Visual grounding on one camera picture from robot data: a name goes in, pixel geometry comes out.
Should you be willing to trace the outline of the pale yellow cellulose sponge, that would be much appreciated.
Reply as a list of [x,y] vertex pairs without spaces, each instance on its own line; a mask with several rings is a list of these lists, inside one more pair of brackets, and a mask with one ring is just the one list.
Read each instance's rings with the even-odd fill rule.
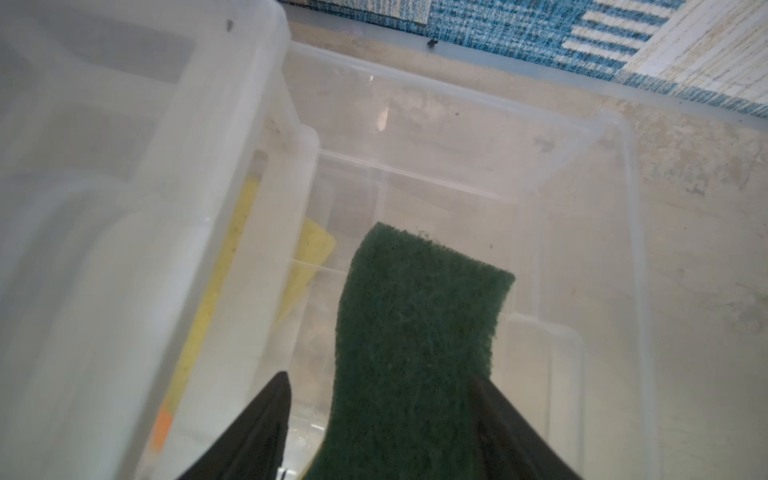
[[197,309],[158,412],[159,425],[174,417],[230,418],[254,396],[260,358],[275,323],[300,299],[336,246],[313,220],[291,222],[296,239],[268,246],[270,215],[259,205],[258,180],[247,176],[236,200],[211,279]]

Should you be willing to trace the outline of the white plastic drawer organizer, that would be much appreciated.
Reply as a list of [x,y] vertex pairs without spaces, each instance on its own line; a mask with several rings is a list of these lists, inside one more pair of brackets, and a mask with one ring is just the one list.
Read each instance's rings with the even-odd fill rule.
[[[319,139],[275,1],[1,5],[1,475],[128,479],[250,174],[296,239]],[[175,416],[153,475],[230,418]]]

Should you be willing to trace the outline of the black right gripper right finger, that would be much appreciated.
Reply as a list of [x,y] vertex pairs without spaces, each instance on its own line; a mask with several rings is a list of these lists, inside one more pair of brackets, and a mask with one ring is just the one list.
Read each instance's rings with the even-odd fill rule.
[[482,479],[580,478],[490,379],[470,378],[469,402],[474,455]]

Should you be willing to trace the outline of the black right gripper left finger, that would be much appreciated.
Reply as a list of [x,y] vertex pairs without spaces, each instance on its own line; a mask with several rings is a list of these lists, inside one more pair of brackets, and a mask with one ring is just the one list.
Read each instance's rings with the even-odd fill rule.
[[282,465],[292,391],[280,371],[262,388],[182,480],[272,480]]

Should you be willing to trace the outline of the dark green scouring sponge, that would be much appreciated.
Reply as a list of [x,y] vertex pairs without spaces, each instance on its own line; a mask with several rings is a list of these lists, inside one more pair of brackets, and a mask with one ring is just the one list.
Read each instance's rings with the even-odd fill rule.
[[340,297],[309,479],[476,479],[469,380],[491,373],[512,273],[378,223]]

